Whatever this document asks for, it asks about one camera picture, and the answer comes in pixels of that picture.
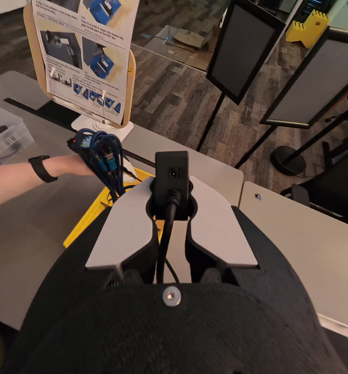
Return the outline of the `flattened cardboard sheets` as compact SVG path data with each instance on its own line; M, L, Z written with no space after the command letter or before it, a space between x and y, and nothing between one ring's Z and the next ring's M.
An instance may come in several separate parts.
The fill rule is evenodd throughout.
M219 31L217 25L206 34L166 25L145 48L192 68L207 71Z

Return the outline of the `yellow plastic bin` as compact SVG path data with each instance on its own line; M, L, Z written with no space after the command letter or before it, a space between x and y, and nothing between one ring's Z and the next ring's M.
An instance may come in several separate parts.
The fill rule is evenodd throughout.
M143 170L140 170L138 168L133 167L135 174L137 178L141 181L147 179L150 176L154 176L152 174L149 174ZM140 181L134 181L131 183L124 183L125 186L128 185L137 185ZM86 213L83 215L83 217L80 219L80 221L76 224L74 229L70 232L68 237L63 242L64 248L68 248L74 240L108 207L112 207L113 202L110 197L110 191L107 187L104 187L100 194L97 196L97 198L94 200L94 202L91 204L91 206L88 208ZM158 240L161 241L162 238L162 230L164 226L164 221L162 220L156 220L156 217L154 216L154 221L156 222L157 226L157 233L158 233Z

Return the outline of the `black round floor base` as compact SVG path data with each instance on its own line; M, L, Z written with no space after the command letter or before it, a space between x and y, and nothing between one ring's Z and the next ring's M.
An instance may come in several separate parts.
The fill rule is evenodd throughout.
M306 170L306 161L300 154L290 159L296 150L289 146L279 146L270 154L274 168L286 176L297 176Z

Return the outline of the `small yellow sign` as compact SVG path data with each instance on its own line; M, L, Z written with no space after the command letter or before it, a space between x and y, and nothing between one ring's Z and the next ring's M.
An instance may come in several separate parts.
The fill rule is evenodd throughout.
M304 23L292 21L285 33L285 40L290 43L300 41L305 48L311 49L327 28L328 23L327 14L314 9Z

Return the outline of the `black monitor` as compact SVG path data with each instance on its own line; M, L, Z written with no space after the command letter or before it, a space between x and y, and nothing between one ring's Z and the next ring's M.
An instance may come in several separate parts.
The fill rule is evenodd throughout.
M239 105L285 28L252 1L231 1L206 78Z

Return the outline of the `black usb hub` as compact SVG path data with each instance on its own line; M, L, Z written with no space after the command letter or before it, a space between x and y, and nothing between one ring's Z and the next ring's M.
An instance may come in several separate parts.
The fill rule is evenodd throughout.
M165 220L170 202L178 202L174 221L188 221L195 211L193 183L189 177L187 151L156 152L155 177L149 184L147 210L156 220Z

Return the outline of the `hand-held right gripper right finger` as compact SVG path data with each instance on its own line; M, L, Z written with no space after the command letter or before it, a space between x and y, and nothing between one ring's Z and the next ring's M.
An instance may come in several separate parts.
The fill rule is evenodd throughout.
M203 181L194 176L189 180L188 242L227 267L257 267L232 205Z

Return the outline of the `black wristband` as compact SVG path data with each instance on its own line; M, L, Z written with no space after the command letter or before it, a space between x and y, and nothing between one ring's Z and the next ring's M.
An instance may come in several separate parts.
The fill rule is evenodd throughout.
M41 155L28 159L28 163L32 166L33 171L45 183L52 183L58 180L58 177L50 175L43 165L43 162L49 158L49 155Z

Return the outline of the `person's left hand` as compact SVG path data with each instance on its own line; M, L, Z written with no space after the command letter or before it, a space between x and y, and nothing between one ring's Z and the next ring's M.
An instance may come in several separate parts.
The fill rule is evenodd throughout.
M43 161L43 166L52 177L60 177L65 174L95 176L77 154L48 158Z

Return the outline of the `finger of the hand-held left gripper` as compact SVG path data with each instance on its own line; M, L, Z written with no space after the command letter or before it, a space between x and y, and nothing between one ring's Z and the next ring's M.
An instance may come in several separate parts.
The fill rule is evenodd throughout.
M138 176L136 175L135 169L131 165L128 159L123 159L123 183L134 184L139 182Z

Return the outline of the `clear plastic bin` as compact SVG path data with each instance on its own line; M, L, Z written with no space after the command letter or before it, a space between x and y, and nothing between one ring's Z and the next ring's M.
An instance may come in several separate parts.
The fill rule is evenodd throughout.
M0 108L0 165L7 164L33 143L23 120Z

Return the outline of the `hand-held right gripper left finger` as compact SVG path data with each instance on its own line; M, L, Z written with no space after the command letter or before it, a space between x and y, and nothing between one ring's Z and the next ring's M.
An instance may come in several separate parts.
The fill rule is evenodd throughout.
M122 269L157 234L147 204L152 192L150 176L123 194L111 208L86 262L87 269Z

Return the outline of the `black chair with grey seat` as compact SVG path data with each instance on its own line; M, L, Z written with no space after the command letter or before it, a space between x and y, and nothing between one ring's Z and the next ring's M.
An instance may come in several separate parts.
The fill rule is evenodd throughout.
M280 194L348 223L348 154L321 174Z

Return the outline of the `person's left forearm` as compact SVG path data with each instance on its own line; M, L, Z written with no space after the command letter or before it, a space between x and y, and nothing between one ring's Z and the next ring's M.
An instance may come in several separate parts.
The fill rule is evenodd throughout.
M0 205L42 184L29 162L0 165Z

